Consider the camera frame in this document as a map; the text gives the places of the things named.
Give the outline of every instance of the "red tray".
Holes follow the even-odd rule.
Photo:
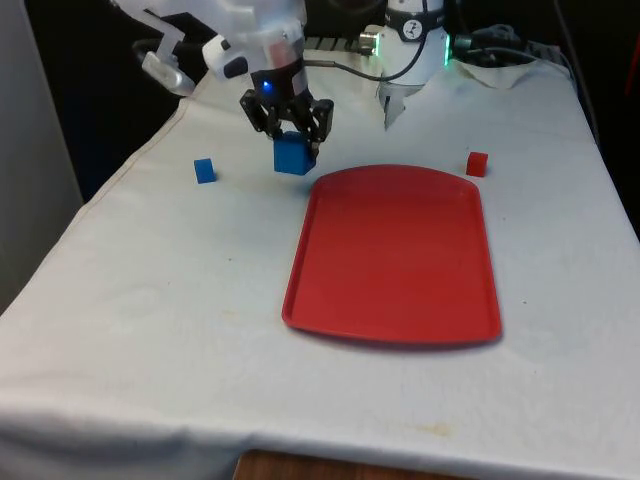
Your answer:
[[[310,332],[390,343],[498,338],[500,311],[476,186],[397,165],[318,180],[283,319]]]

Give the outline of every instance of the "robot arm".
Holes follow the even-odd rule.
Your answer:
[[[211,27],[219,35],[203,49],[207,66],[220,79],[251,75],[254,88],[240,103],[255,130],[277,140],[283,136],[282,122],[289,121],[315,160],[331,130],[333,102],[317,101],[309,91],[303,63],[304,0],[112,1],[164,34],[143,68],[175,93],[193,90],[172,55],[184,34],[159,17],[186,12]]]

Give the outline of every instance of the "blue cube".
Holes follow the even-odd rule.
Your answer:
[[[215,170],[213,169],[213,162],[210,158],[202,160],[195,160],[193,166],[196,169],[196,179],[198,184],[213,183],[218,180]]]
[[[303,176],[316,166],[316,161],[302,133],[285,132],[273,141],[273,164],[276,172]]]

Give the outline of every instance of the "wooden floor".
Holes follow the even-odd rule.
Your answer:
[[[234,480],[456,480],[454,477],[372,467],[282,453],[249,452]]]

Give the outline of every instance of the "white robot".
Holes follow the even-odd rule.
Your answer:
[[[283,135],[282,121],[290,121],[315,162],[320,144],[331,131],[333,102],[316,100],[309,91],[303,59],[304,0],[112,2],[164,34],[158,50],[147,54],[143,68],[180,95],[187,96],[194,88],[172,55],[184,34],[161,17],[190,13],[211,27],[218,36],[204,46],[204,59],[218,78],[251,75],[254,88],[245,93],[240,103],[253,127],[278,139]],[[404,110],[403,99],[417,92],[444,62],[448,37],[443,29],[443,2],[388,1],[386,25],[376,39],[383,75],[362,75],[381,83],[380,100],[387,112],[387,125]],[[350,70],[333,62],[324,66]]]

